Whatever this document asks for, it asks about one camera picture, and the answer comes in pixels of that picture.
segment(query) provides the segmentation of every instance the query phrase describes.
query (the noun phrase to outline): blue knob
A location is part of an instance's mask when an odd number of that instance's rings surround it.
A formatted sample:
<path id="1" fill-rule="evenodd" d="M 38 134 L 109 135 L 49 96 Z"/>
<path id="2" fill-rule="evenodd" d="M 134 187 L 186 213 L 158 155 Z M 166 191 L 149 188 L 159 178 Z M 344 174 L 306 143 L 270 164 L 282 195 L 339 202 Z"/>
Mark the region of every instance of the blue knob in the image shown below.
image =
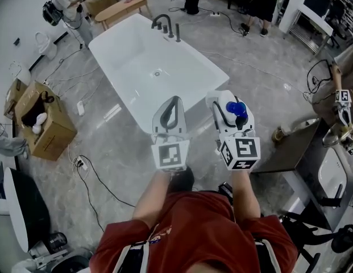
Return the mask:
<path id="1" fill-rule="evenodd" d="M 234 113 L 237 117 L 248 118 L 246 104 L 243 102 L 228 102 L 226 109 L 230 113 Z"/>

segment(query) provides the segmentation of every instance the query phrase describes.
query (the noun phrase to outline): gray marble floor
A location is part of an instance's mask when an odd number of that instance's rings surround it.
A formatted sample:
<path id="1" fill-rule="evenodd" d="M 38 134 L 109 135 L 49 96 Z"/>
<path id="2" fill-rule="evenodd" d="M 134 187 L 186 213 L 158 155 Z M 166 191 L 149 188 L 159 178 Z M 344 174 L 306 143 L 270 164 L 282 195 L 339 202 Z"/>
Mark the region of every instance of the gray marble floor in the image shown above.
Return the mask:
<path id="1" fill-rule="evenodd" d="M 262 160 L 265 160 L 274 149 L 270 140 L 272 131 L 281 122 L 292 122 L 312 112 L 301 94 L 306 90 L 306 74 L 314 63 L 309 62 L 311 53 L 293 37 L 283 39 L 276 27 L 262 38 L 257 21 L 251 33 L 242 37 L 232 31 L 223 15 L 212 18 L 203 10 L 196 16 L 188 16 L 182 11 L 168 12 L 170 7 L 183 7 L 183 1 L 149 0 L 149 6 L 154 16 L 167 13 L 173 23 L 179 22 L 181 38 L 202 51 L 230 76 L 228 89 L 240 97 L 255 116 Z M 245 20 L 235 10 L 227 9 L 226 0 L 200 0 L 199 6 L 229 15 L 235 29 Z M 32 78 L 43 82 L 61 58 L 78 49 L 78 42 L 74 37 L 66 36 L 58 46 L 57 57 L 52 61 L 43 59 L 32 71 Z M 150 136 L 141 131 L 116 90 L 97 67 L 91 52 L 85 49 L 65 60 L 48 79 L 50 86 L 63 99 L 78 134 L 57 162 L 35 157 L 22 162 L 24 171 L 34 177 L 45 199 L 52 229 L 65 233 L 71 246 L 91 249 L 96 247 L 102 232 L 89 206 L 85 186 L 72 172 L 71 159 L 80 154 L 90 158 L 110 190 L 131 204 L 136 204 L 155 171 Z M 68 80 L 93 70 L 89 75 Z M 85 115 L 80 117 L 76 103 L 89 96 L 85 102 Z M 105 120 L 105 115 L 117 104 L 119 112 Z M 196 177 L 197 189 L 216 189 L 229 179 L 228 170 L 214 152 L 215 133 L 211 119 L 192 131 L 189 165 Z M 292 194 L 281 175 L 251 176 L 251 180 L 265 215 L 277 213 Z M 86 182 L 103 227 L 130 218 L 132 208 L 114 199 L 94 173 L 87 176 Z M 347 223 L 353 223 L 351 209 L 342 220 L 342 225 Z M 332 253 L 328 246 L 311 250 L 326 252 L 316 272 L 334 269 L 342 257 Z M 306 262 L 299 259 L 295 272 L 305 272 L 306 268 Z"/>

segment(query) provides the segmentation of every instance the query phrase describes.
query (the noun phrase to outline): power strip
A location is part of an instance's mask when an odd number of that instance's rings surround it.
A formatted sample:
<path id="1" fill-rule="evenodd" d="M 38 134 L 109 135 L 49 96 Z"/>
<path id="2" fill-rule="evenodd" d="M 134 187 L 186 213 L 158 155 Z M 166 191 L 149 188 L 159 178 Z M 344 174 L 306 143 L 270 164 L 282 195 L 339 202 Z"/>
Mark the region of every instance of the power strip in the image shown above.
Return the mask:
<path id="1" fill-rule="evenodd" d="M 76 161 L 75 161 L 75 164 L 76 166 L 79 165 L 79 162 L 82 162 L 83 165 L 81 165 L 81 168 L 84 170 L 84 171 L 87 171 L 89 169 L 88 165 L 85 164 L 85 159 L 81 156 L 77 157 Z"/>

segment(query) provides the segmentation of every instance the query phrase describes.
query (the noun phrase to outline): bathtub faucet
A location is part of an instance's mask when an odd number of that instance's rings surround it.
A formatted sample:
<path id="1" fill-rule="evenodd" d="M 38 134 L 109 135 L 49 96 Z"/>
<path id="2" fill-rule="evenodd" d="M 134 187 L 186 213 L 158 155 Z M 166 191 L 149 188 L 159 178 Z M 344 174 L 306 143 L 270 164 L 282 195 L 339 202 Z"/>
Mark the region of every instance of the bathtub faucet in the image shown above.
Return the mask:
<path id="1" fill-rule="evenodd" d="M 157 24 L 157 20 L 159 20 L 159 18 L 161 17 L 166 17 L 167 22 L 169 24 L 169 38 L 173 38 L 174 34 L 172 33 L 172 28 L 171 28 L 171 19 L 170 16 L 167 14 L 160 14 L 159 16 L 157 16 L 153 21 L 152 21 L 152 25 L 151 28 L 155 28 L 156 24 Z"/>

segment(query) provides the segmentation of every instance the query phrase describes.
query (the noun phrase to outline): white sink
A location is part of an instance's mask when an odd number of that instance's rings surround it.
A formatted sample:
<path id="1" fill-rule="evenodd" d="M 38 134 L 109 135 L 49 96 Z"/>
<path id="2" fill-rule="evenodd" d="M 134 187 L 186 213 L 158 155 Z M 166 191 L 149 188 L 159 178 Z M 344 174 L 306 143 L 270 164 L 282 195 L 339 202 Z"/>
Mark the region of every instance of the white sink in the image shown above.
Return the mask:
<path id="1" fill-rule="evenodd" d="M 347 174 L 333 148 L 328 149 L 323 163 L 320 166 L 319 182 L 328 198 L 334 198 L 337 195 L 339 186 L 342 184 L 343 189 L 340 195 L 338 195 L 338 198 L 343 196 L 347 185 Z"/>

